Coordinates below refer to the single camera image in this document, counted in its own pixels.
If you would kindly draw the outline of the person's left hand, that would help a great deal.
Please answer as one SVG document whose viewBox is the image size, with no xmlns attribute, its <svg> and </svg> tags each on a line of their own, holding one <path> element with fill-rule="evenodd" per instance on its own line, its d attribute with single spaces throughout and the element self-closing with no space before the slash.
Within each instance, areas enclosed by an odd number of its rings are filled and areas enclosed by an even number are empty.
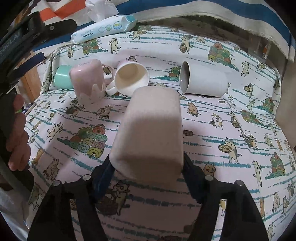
<svg viewBox="0 0 296 241">
<path fill-rule="evenodd" d="M 6 141 L 6 149 L 11 152 L 9 168 L 11 171 L 23 171 L 28 165 L 31 148 L 28 144 L 29 136 L 25 131 L 26 116 L 16 113 L 13 129 Z"/>
</svg>

